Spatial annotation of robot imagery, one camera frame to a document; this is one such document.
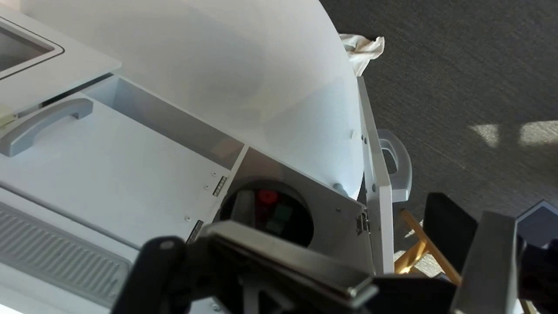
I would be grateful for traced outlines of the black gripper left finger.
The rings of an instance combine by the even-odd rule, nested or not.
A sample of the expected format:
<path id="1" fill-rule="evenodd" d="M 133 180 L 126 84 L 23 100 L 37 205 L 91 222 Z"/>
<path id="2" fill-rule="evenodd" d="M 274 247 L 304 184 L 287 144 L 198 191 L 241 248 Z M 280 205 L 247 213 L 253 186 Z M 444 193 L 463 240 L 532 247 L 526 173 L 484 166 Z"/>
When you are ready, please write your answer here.
<path id="1" fill-rule="evenodd" d="M 189 314 L 196 247 L 180 238 L 144 245 L 110 314 Z"/>

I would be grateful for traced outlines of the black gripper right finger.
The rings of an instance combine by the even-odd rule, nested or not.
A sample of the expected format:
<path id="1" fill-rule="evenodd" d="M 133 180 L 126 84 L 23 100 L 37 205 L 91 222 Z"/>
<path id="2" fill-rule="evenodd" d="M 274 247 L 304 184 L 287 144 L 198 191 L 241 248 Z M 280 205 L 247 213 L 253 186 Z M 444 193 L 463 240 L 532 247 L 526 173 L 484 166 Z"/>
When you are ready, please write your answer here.
<path id="1" fill-rule="evenodd" d="M 447 194 L 428 196 L 424 231 L 458 273 L 464 269 L 477 229 L 478 222 Z"/>

